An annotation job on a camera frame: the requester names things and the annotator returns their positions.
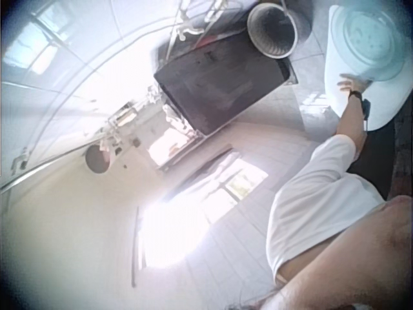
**person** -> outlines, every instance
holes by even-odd
[[[371,82],[341,76],[349,97],[336,135],[281,188],[270,212],[267,259],[276,289],[229,310],[408,309],[412,198],[385,201],[346,172],[366,140],[361,102]]]

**white wall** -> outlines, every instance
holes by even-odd
[[[211,228],[187,262],[145,269],[133,289],[137,206],[145,209],[228,143],[269,177]],[[2,217],[2,270],[40,309],[218,309],[240,294],[248,299],[271,288],[264,241],[276,187],[313,146],[300,132],[235,123],[166,174],[133,148],[104,175],[73,165],[25,185],[30,190]]]

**black watch strap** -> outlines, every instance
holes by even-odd
[[[351,90],[350,94],[348,95],[348,98],[350,99],[351,96],[355,96],[360,99],[360,101],[363,101],[363,96],[361,95],[361,92],[358,92],[357,90]]]
[[[355,96],[358,98],[361,102],[361,108],[363,109],[363,115],[364,115],[364,120],[366,121],[368,117],[370,116],[370,101],[367,99],[363,100],[363,96],[361,95],[361,92],[358,92],[357,90],[351,90],[350,94],[348,95],[348,98],[350,99],[351,96]]]

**sleeve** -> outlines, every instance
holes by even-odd
[[[356,145],[345,135],[338,134],[321,144],[310,161],[289,184],[322,185],[342,178],[356,156]]]

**skin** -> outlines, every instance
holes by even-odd
[[[371,84],[349,75],[338,83],[341,91],[363,93]],[[360,100],[349,98],[337,127],[364,146]],[[288,282],[262,310],[353,309],[367,304],[374,309],[397,309],[411,292],[412,198],[396,197],[344,232],[286,262],[279,274]]]

